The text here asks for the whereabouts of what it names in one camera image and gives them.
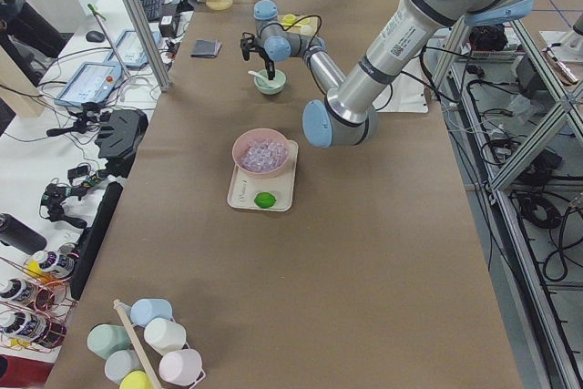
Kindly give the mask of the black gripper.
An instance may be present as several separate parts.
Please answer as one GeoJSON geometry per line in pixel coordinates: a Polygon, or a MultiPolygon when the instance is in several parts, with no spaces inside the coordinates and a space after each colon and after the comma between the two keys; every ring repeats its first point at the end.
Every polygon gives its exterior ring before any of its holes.
{"type": "Polygon", "coordinates": [[[275,63],[267,54],[258,37],[249,32],[242,32],[240,38],[240,51],[244,61],[249,61],[251,59],[251,53],[258,54],[265,63],[267,78],[269,80],[275,78],[275,63]]]}

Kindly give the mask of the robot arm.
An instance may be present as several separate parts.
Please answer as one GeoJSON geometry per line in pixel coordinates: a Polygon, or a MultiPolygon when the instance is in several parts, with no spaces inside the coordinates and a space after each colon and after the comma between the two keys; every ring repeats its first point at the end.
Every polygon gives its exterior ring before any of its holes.
{"type": "Polygon", "coordinates": [[[535,0],[400,0],[398,9],[349,74],[328,55],[317,36],[289,32],[278,22],[271,0],[253,7],[256,32],[240,41],[248,58],[256,52],[264,60],[267,77],[275,65],[290,57],[302,59],[325,96],[303,110],[304,136],[315,147],[356,146],[378,128],[373,102],[392,85],[407,63],[436,31],[464,20],[468,26],[504,24],[527,16],[535,0]]]}

